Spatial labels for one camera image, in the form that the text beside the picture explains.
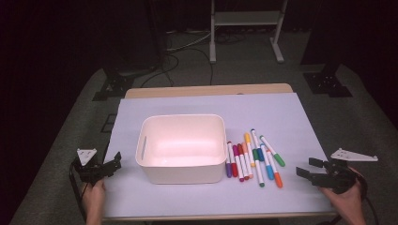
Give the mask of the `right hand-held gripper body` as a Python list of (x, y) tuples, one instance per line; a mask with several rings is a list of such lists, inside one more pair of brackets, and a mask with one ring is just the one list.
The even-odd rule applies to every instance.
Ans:
[(350, 169), (348, 163), (377, 161), (377, 156), (367, 156), (339, 148), (330, 155), (329, 161), (323, 162), (323, 166), (327, 172), (327, 178), (329, 179), (329, 183), (323, 185), (323, 188), (330, 188), (336, 194), (343, 194), (359, 182), (360, 193), (366, 194), (368, 185), (365, 178), (358, 172)]

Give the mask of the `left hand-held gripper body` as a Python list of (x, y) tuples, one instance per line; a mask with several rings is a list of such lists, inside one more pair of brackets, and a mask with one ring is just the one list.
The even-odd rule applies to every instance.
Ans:
[(78, 149), (72, 168), (79, 174), (82, 182), (92, 186), (107, 176), (105, 165), (98, 163), (96, 149)]

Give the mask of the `dark red marker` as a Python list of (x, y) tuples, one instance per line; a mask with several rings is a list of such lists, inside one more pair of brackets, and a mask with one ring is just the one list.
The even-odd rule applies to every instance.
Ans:
[(241, 168), (242, 168), (242, 171), (243, 171), (244, 179), (245, 180), (249, 180), (250, 177), (249, 177), (249, 173), (248, 173), (247, 166), (246, 166), (246, 161), (245, 161), (245, 157), (244, 157), (244, 153), (243, 153), (243, 148), (242, 148), (242, 145), (240, 143), (237, 145), (237, 150), (238, 150), (238, 153), (239, 153), (240, 164), (241, 164)]

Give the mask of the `white plastic bin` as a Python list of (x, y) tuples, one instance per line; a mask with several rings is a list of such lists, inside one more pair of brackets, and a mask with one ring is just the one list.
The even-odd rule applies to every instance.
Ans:
[(157, 185), (217, 183), (225, 175), (226, 133), (216, 114), (172, 114), (142, 124), (135, 159)]

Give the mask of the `dark blue marker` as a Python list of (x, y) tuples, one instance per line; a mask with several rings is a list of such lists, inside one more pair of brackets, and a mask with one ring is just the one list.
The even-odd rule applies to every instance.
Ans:
[(253, 138), (253, 141), (254, 141), (255, 149), (256, 149), (257, 155), (259, 157), (259, 160), (264, 162), (265, 158), (264, 158), (264, 155), (263, 155), (263, 151), (262, 151), (262, 149), (260, 147), (260, 143), (259, 143), (259, 140), (258, 140), (258, 137), (256, 135), (256, 132), (255, 132), (254, 128), (251, 129), (251, 134), (252, 134), (252, 138)]

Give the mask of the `yellow marker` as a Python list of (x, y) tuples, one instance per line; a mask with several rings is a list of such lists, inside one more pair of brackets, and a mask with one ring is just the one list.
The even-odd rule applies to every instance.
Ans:
[(251, 163), (251, 167), (255, 167), (255, 162), (254, 162), (254, 157), (253, 157), (253, 150), (252, 150), (252, 143), (251, 143), (251, 137), (249, 135), (249, 133), (245, 133), (244, 134), (244, 140), (246, 143), (246, 148), (249, 154), (249, 158), (250, 158), (250, 163)]

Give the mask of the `person's left hand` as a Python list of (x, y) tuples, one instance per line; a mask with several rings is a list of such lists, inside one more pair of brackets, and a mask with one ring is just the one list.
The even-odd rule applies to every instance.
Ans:
[(83, 191), (83, 203), (85, 206), (102, 206), (105, 201), (104, 181), (99, 180), (94, 186), (87, 184)]

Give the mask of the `person's right hand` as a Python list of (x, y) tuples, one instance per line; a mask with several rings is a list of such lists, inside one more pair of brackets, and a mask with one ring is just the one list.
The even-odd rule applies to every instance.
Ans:
[(359, 180), (356, 180), (353, 187), (342, 194), (336, 194), (326, 187), (320, 187), (319, 190), (330, 200), (331, 205), (342, 218), (349, 217), (350, 215), (363, 215), (361, 207), (361, 185)]

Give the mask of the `black stand base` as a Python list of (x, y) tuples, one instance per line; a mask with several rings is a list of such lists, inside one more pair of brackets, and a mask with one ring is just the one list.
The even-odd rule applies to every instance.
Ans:
[(101, 89), (94, 95), (93, 101), (105, 101), (108, 98), (124, 97), (135, 80), (133, 74), (116, 68), (105, 67), (106, 80)]
[(305, 81), (314, 94), (327, 94), (330, 98), (351, 98), (352, 94), (346, 86), (343, 86), (336, 72), (339, 64), (325, 64), (317, 72), (306, 72), (303, 74)]

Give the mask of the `purple marker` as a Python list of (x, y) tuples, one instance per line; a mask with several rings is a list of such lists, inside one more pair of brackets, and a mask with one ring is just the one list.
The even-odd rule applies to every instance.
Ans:
[(228, 148), (226, 149), (226, 161), (225, 161), (225, 168), (226, 168), (226, 175), (228, 178), (232, 177), (232, 167), (231, 167), (231, 161), (230, 161), (230, 156), (229, 156), (229, 150)]

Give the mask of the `white paper sheet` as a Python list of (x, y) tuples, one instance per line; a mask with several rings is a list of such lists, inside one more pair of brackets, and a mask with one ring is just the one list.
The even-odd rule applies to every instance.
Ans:
[[(244, 142), (244, 134), (264, 135), (282, 157), (277, 170), (283, 187), (269, 180), (260, 161), (265, 187), (253, 178), (240, 182), (223, 176), (217, 183), (157, 185), (135, 159), (144, 121), (157, 115), (216, 114), (224, 122), (227, 143)], [(121, 168), (105, 181), (104, 216), (110, 220), (271, 218), (333, 213), (329, 200), (308, 180), (296, 175), (309, 158), (325, 154), (295, 93), (198, 97), (124, 98), (118, 108), (106, 157), (121, 154)]]

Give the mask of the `white metal stand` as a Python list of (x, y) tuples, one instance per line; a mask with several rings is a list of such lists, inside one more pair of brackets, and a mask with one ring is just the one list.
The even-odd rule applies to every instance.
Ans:
[(283, 63), (284, 58), (279, 47), (279, 37), (282, 31), (287, 4), (288, 0), (283, 0), (281, 8), (273, 11), (217, 12), (215, 10), (215, 0), (211, 0), (209, 62), (217, 62), (215, 42), (217, 26), (275, 25), (274, 36), (269, 39), (269, 42), (277, 62)]

